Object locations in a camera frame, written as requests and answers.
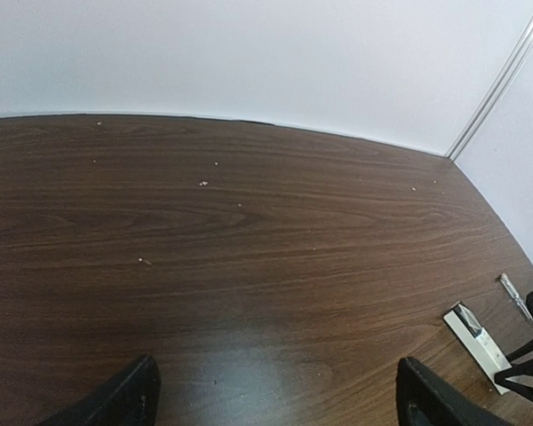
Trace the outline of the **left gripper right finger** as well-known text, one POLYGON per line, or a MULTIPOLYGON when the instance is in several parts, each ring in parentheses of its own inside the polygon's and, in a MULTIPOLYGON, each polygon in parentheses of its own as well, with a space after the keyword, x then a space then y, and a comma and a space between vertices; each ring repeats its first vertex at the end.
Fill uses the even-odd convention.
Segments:
POLYGON ((412 357, 398 362, 397 417, 400 425, 510 425, 412 357))

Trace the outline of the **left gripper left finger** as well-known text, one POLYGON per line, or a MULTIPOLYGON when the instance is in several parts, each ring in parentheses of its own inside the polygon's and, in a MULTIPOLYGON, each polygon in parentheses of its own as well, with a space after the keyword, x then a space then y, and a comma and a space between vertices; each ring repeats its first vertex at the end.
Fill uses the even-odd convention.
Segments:
POLYGON ((155 358, 142 355, 42 425, 154 425, 161 390, 155 358))

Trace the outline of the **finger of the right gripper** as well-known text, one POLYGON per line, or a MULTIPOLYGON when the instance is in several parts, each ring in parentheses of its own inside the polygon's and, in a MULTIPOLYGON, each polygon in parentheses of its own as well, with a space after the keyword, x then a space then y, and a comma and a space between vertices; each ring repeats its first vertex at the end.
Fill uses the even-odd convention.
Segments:
POLYGON ((518 383, 514 379, 525 376, 533 379, 533 339, 507 356, 510 367, 495 373, 494 381, 533 403, 533 385, 518 383))

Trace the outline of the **white remote control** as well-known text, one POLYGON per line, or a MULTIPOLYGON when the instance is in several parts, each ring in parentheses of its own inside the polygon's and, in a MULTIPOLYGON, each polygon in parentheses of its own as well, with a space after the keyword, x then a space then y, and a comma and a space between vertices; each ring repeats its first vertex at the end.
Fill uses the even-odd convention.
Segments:
POLYGON ((488 377, 496 391, 500 395, 508 393, 507 388, 496 384, 495 375, 509 368, 511 364, 473 312, 464 304, 457 303, 443 315, 443 320, 488 377))

